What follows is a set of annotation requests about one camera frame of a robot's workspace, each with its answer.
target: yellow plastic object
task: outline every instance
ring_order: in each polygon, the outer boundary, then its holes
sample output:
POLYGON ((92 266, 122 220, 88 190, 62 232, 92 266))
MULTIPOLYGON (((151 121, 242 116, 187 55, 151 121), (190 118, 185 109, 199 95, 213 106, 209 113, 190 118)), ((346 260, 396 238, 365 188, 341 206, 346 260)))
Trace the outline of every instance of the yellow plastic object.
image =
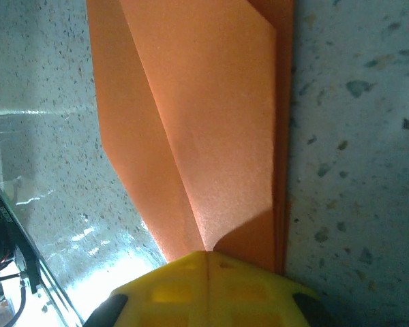
POLYGON ((308 327, 293 294, 308 288, 216 252, 198 251, 116 289, 115 327, 308 327))

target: orange folded paper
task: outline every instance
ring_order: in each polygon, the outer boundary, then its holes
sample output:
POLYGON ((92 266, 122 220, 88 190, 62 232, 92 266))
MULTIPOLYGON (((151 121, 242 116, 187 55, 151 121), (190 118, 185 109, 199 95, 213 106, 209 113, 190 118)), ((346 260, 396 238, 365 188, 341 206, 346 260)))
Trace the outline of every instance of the orange folded paper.
POLYGON ((88 0, 102 144, 167 260, 282 273, 292 0, 88 0))

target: black cable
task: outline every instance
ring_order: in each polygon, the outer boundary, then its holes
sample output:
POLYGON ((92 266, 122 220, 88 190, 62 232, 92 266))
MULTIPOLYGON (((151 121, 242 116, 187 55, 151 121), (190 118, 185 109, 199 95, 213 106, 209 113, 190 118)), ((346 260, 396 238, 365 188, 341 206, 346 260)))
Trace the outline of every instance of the black cable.
POLYGON ((15 313, 15 316, 12 317, 12 319, 4 327, 12 327, 16 323, 18 318, 21 316, 21 313, 25 308, 25 305, 26 305, 26 284, 22 280, 22 281, 20 281, 20 285, 21 285, 21 304, 20 304, 20 308, 15 313))
POLYGON ((13 274, 9 276, 0 277, 0 281, 7 281, 8 279, 17 278, 17 277, 19 278, 20 274, 13 274))

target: gray speckled surface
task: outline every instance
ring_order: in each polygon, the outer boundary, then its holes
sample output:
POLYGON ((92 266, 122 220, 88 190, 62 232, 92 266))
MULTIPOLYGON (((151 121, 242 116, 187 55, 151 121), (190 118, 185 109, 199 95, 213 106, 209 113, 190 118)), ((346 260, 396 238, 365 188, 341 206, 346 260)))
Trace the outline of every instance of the gray speckled surface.
POLYGON ((101 148, 83 0, 0 0, 0 186, 84 318, 164 263, 101 148))
MULTIPOLYGON (((340 326, 409 326, 409 0, 296 2, 288 276, 340 326)), ((83 0, 0 1, 1 185, 84 317, 163 262, 92 77, 83 0)))
POLYGON ((297 1, 288 276, 409 326, 409 1, 297 1))

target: floor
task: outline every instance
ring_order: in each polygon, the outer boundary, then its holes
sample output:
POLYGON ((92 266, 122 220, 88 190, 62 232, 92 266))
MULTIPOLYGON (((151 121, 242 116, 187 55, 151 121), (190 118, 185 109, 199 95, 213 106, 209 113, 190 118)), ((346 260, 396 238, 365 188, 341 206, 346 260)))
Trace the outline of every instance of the floor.
MULTIPOLYGON (((409 326, 409 0, 296 7, 288 276, 409 326)), ((100 146, 84 0, 0 0, 0 185, 83 317, 164 263, 100 146)))

